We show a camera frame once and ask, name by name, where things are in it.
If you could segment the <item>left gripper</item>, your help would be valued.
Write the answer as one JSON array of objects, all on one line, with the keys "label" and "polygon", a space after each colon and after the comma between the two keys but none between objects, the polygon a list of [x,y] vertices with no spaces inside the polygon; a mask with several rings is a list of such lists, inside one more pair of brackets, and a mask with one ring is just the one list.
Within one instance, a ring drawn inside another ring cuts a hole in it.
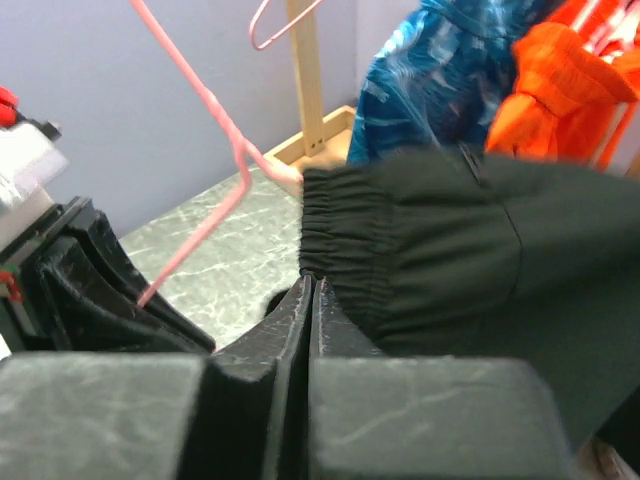
[{"label": "left gripper", "polygon": [[11,352],[215,349],[162,295],[139,307],[147,287],[91,199],[56,203],[1,252],[2,339]]}]

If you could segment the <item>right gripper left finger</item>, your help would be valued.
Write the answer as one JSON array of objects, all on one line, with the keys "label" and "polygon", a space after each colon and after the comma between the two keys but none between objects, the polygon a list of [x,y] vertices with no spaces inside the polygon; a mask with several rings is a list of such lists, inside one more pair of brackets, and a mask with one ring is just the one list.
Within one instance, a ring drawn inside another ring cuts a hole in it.
[{"label": "right gripper left finger", "polygon": [[305,479],[313,279],[205,364],[180,479]]}]

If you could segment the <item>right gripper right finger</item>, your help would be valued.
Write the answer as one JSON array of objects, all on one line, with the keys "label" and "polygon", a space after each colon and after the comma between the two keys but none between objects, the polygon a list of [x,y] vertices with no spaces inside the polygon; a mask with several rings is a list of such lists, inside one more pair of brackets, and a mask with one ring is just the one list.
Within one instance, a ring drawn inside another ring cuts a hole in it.
[{"label": "right gripper right finger", "polygon": [[309,343],[311,359],[365,358],[384,353],[346,316],[327,279],[315,285]]}]

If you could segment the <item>black shorts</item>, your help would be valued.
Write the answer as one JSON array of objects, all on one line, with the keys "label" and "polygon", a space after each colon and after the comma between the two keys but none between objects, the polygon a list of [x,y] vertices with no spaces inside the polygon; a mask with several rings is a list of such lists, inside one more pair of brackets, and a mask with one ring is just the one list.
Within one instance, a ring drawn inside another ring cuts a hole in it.
[{"label": "black shorts", "polygon": [[390,355],[514,357],[574,444],[639,445],[639,184],[467,146],[308,170],[299,266]]}]

